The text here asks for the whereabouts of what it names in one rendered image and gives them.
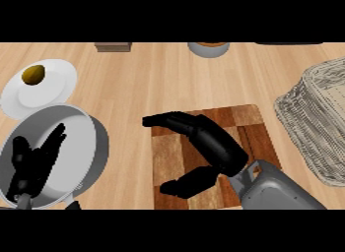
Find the brown-yellow round fruit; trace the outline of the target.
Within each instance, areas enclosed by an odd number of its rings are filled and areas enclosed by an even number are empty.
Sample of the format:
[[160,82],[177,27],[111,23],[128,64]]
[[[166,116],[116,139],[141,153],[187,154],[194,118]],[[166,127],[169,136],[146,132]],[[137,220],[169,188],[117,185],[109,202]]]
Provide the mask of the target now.
[[43,79],[45,79],[45,66],[43,65],[32,66],[23,74],[24,83],[30,86],[34,86],[43,81]]

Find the grey round pot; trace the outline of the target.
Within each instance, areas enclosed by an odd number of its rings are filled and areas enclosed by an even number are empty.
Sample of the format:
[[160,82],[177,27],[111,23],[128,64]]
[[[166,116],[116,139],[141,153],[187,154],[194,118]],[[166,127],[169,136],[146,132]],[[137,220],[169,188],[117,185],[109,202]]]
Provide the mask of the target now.
[[230,44],[225,43],[224,45],[220,45],[220,46],[206,46],[206,45],[199,44],[197,42],[190,42],[188,47],[190,47],[190,50],[199,56],[205,58],[218,58],[225,54],[230,48]]

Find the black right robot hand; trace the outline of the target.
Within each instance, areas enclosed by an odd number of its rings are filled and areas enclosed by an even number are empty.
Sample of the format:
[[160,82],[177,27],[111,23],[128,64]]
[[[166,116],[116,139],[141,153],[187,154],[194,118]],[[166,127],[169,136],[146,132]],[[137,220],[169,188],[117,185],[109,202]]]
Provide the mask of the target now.
[[221,174],[233,177],[249,162],[249,154],[231,135],[205,114],[183,111],[154,114],[143,118],[143,126],[159,126],[188,137],[190,143],[209,165],[199,166],[178,179],[160,186],[160,193],[190,199],[217,185]]

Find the white round plate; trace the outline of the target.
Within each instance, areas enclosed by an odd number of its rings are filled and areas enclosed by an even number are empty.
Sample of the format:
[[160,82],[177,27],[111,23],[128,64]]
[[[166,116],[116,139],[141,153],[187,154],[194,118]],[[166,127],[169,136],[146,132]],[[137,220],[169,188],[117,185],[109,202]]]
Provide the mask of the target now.
[[[26,70],[34,66],[45,66],[43,81],[30,86],[23,81]],[[77,70],[64,59],[46,59],[27,66],[9,80],[0,95],[0,107],[5,114],[24,119],[48,105],[67,102],[77,84]]]

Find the pale wicker basket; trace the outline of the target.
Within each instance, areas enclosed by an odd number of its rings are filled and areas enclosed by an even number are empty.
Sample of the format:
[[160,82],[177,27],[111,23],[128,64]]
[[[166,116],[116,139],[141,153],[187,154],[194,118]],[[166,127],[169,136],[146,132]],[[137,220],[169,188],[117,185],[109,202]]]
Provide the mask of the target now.
[[345,187],[345,56],[304,71],[274,109],[311,172]]

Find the brown wooden block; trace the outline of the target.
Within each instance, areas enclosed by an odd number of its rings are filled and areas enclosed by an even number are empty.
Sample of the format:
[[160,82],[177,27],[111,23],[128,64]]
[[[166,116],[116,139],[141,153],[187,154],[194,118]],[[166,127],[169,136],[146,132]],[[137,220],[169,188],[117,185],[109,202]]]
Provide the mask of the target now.
[[100,52],[131,52],[131,42],[97,42],[97,49]]

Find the checkered wooden cutting board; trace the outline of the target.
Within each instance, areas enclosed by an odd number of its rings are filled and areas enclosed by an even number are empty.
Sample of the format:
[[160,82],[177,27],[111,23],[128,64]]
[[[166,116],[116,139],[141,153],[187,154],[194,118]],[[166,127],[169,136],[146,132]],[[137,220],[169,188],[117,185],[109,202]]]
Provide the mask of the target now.
[[[190,111],[190,114],[205,114],[217,122],[248,152],[249,161],[264,159],[282,167],[261,110],[255,104],[196,110]],[[190,199],[160,193],[160,185],[166,181],[178,179],[187,172],[209,163],[188,138],[166,128],[151,128],[151,147],[154,209],[239,209],[242,207],[239,196],[225,175],[218,177],[217,185]]]

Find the grey round pan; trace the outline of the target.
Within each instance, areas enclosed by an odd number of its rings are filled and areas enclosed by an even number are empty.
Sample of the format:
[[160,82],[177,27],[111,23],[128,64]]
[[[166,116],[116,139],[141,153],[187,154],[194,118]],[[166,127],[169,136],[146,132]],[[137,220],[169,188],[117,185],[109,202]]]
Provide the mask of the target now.
[[57,104],[36,111],[18,124],[0,149],[0,197],[15,208],[6,195],[15,175],[12,164],[14,139],[24,136],[33,148],[43,145],[58,124],[66,126],[55,166],[40,195],[33,200],[37,210],[82,195],[106,170],[110,157],[110,135],[101,121],[82,108]]

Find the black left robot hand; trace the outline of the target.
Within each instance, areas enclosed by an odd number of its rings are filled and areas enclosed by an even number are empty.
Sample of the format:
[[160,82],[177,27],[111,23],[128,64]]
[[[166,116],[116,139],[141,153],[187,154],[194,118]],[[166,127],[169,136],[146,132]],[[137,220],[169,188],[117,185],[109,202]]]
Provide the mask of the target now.
[[60,155],[60,148],[67,138],[66,125],[58,124],[43,145],[33,149],[26,137],[14,139],[12,163],[15,175],[8,191],[8,199],[18,201],[21,195],[30,194],[33,198],[42,193]]

